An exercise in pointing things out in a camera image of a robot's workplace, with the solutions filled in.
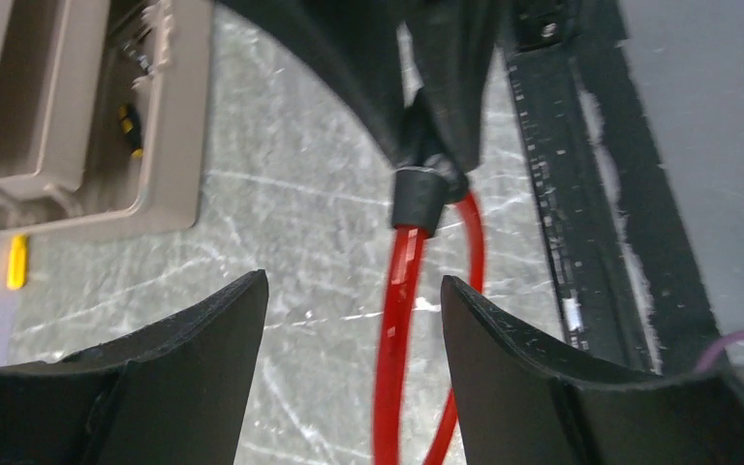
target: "yellow tool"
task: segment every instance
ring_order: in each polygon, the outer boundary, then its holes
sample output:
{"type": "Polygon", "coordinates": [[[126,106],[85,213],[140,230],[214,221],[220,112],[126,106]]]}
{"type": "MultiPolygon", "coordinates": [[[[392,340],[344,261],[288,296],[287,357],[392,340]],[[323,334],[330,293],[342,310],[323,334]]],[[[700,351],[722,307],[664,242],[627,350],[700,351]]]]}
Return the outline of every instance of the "yellow tool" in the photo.
{"type": "Polygon", "coordinates": [[[7,288],[16,291],[27,283],[27,236],[17,235],[10,244],[7,288]]]}
{"type": "Polygon", "coordinates": [[[142,128],[139,112],[133,104],[124,104],[118,107],[118,122],[121,124],[121,132],[133,149],[132,157],[143,156],[142,128]]]}

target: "gray tabletop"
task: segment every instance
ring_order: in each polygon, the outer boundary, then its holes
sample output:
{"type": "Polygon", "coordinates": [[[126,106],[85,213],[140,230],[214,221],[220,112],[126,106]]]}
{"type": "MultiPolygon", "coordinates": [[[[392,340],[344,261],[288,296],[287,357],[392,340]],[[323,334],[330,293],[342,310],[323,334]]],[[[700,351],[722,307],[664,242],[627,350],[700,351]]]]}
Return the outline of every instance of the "gray tabletop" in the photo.
{"type": "MultiPolygon", "coordinates": [[[[198,224],[100,244],[33,238],[10,362],[56,360],[119,337],[265,268],[270,302],[235,463],[369,463],[391,172],[307,69],[222,8],[212,82],[198,224]]],[[[501,66],[491,82],[483,166],[473,174],[487,226],[485,293],[560,337],[501,66]]],[[[466,268],[464,231],[449,211],[418,293],[403,463],[422,462],[449,388],[441,277],[466,268]]],[[[455,441],[446,463],[463,463],[455,441]]]]}

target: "red wire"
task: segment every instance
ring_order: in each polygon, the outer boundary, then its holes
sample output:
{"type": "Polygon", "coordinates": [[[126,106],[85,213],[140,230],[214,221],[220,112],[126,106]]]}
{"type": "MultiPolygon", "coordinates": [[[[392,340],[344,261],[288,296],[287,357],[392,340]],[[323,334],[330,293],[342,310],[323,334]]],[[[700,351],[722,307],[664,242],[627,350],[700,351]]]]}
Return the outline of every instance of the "red wire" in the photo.
{"type": "MultiPolygon", "coordinates": [[[[469,193],[455,206],[463,218],[469,238],[471,264],[469,281],[473,288],[482,292],[485,250],[478,203],[475,196],[469,193]]],[[[375,408],[372,413],[372,448],[376,465],[399,463],[400,407],[403,398],[409,323],[418,289],[420,260],[427,238],[428,233],[418,228],[400,227],[395,231],[381,324],[381,344],[378,348],[375,408]]],[[[443,463],[456,424],[457,407],[450,389],[438,432],[424,461],[425,465],[443,463]]]]}

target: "screw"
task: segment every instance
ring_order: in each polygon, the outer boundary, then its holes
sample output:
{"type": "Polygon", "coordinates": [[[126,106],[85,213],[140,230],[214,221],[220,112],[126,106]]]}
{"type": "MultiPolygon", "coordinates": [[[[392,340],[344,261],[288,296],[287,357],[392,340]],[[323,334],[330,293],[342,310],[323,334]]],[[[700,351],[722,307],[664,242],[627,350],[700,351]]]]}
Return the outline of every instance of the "screw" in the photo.
{"type": "Polygon", "coordinates": [[[552,37],[555,32],[557,32],[557,24],[550,22],[546,26],[543,27],[541,36],[543,36],[544,39],[548,39],[552,37]]]}

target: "pink wire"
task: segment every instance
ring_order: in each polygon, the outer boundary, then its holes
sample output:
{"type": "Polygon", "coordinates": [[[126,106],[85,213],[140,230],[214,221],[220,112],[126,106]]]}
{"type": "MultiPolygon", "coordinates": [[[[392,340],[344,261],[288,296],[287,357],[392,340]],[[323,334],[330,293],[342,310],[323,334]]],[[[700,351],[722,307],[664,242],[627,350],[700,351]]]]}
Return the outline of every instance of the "pink wire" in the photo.
{"type": "Polygon", "coordinates": [[[720,339],[714,341],[708,348],[702,353],[697,366],[695,366],[695,373],[702,373],[708,371],[714,366],[714,363],[726,350],[726,347],[731,344],[744,341],[744,330],[736,331],[731,334],[727,334],[720,339]]]}

